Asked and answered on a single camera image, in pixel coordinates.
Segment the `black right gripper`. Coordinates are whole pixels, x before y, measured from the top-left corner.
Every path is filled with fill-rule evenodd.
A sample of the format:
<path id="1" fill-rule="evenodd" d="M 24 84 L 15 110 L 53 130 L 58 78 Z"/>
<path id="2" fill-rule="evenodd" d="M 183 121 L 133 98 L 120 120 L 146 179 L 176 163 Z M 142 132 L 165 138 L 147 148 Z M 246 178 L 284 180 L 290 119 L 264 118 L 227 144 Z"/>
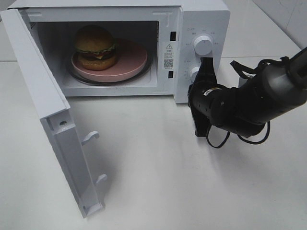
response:
<path id="1" fill-rule="evenodd" d="M 211 125 L 223 125 L 229 115 L 227 104 L 230 89 L 217 84 L 212 57 L 202 57 L 195 78 L 195 84 L 188 91 L 189 106 L 197 137 L 207 137 Z"/>

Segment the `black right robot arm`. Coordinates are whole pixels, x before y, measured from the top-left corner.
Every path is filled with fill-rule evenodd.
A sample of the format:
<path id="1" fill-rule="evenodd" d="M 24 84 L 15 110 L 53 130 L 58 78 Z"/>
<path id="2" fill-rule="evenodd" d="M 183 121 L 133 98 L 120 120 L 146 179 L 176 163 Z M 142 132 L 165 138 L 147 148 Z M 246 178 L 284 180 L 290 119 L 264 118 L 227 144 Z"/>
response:
<path id="1" fill-rule="evenodd" d="M 292 58 L 261 60 L 254 69 L 236 61 L 231 66 L 246 79 L 240 87 L 218 84 L 213 58 L 201 58 L 201 66 L 188 91 L 196 136 L 205 137 L 210 126 L 250 137 L 272 119 L 307 101 L 307 50 Z"/>

